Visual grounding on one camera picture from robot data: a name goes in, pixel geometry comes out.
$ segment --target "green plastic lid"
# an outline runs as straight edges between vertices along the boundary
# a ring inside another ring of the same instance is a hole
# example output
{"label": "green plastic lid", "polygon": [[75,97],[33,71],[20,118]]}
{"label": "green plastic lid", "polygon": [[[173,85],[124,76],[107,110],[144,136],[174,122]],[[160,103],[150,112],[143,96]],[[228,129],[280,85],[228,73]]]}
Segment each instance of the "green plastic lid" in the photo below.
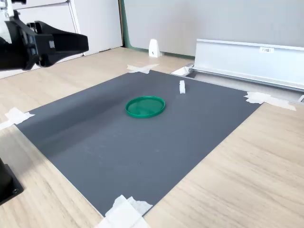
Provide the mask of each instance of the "green plastic lid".
{"label": "green plastic lid", "polygon": [[165,101],[156,96],[140,96],[129,101],[125,110],[135,118],[149,118],[156,116],[165,109]]}

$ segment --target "white tape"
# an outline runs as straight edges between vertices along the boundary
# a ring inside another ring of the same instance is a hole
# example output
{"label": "white tape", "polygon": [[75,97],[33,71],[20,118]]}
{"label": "white tape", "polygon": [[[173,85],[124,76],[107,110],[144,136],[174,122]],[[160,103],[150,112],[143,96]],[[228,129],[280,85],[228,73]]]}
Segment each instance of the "white tape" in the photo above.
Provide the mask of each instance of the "white tape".
{"label": "white tape", "polygon": [[34,115],[30,114],[29,112],[23,113],[18,108],[13,107],[12,109],[10,109],[10,111],[8,113],[5,114],[5,116],[9,120],[5,121],[3,123],[0,123],[0,130],[10,127],[13,124],[22,123],[23,121],[29,119],[30,117],[32,117]]}
{"label": "white tape", "polygon": [[189,67],[187,67],[187,66],[184,66],[184,67],[182,67],[178,70],[175,70],[175,71],[171,72],[171,74],[178,75],[178,76],[183,76],[183,75],[186,75],[188,73],[189,73]]}
{"label": "white tape", "polygon": [[294,106],[290,105],[288,101],[274,98],[269,94],[247,92],[247,95],[244,97],[247,97],[248,99],[246,101],[248,101],[250,103],[262,104],[263,102],[266,102],[273,106],[296,111],[296,108]]}
{"label": "white tape", "polygon": [[298,102],[302,102],[303,100],[304,100],[304,95],[302,95],[302,96],[299,98]]}
{"label": "white tape", "polygon": [[135,201],[133,197],[126,200],[121,195],[96,228],[150,228],[142,215],[151,207],[145,201]]}
{"label": "white tape", "polygon": [[185,94],[185,93],[186,93],[185,81],[181,80],[180,81],[180,94]]}
{"label": "white tape", "polygon": [[136,67],[136,66],[128,65],[127,69],[131,70],[129,73],[142,72],[142,73],[148,74],[150,69],[152,69],[153,67],[156,67],[158,65],[159,64],[153,64],[153,65],[147,65],[144,67]]}

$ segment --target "white cabinet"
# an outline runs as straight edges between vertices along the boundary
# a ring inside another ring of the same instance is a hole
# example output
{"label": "white cabinet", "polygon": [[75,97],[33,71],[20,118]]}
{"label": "white cabinet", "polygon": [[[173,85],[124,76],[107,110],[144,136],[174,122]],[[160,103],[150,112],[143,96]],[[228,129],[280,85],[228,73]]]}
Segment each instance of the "white cabinet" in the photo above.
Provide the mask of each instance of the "white cabinet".
{"label": "white cabinet", "polygon": [[[35,8],[19,9],[20,13],[19,18],[25,24],[29,22],[34,22],[35,20],[43,21],[48,25],[55,27],[57,29],[67,31],[67,32],[76,32],[72,16],[70,13],[69,5],[67,3],[60,3],[50,6],[41,6]],[[81,54],[70,56],[62,59],[66,61],[76,57],[80,57]],[[37,69],[38,66],[34,65],[32,69]],[[23,73],[23,70],[10,70],[0,72],[0,78],[9,77],[12,75]]]}
{"label": "white cabinet", "polygon": [[51,4],[57,4],[66,2],[66,0],[27,0],[25,5],[22,5],[19,2],[13,4],[14,10],[23,9],[23,8],[30,8],[30,7],[37,7],[37,6],[46,6]]}
{"label": "white cabinet", "polygon": [[86,35],[85,55],[123,45],[118,0],[71,0],[77,31]]}

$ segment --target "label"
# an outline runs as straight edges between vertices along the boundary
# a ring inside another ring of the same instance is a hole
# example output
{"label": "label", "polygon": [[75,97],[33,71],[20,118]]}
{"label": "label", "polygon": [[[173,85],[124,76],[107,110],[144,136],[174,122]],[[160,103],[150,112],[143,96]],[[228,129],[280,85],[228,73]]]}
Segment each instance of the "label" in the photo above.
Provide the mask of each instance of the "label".
{"label": "label", "polygon": [[260,47],[260,53],[269,53],[269,54],[272,54],[274,52],[275,52],[274,48]]}

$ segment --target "wooden tabletop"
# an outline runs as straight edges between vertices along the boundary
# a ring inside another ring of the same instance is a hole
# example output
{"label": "wooden tabletop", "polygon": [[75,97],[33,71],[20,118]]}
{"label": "wooden tabletop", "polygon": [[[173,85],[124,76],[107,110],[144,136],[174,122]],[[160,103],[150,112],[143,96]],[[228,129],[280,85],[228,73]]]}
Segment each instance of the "wooden tabletop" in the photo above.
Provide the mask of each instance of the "wooden tabletop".
{"label": "wooden tabletop", "polygon": [[[127,73],[170,73],[193,60],[116,48],[0,80],[0,121]],[[152,228],[304,227],[304,106],[263,104],[145,216]],[[17,129],[0,131],[0,157],[24,192],[0,206],[1,228],[93,228],[103,218]]]}

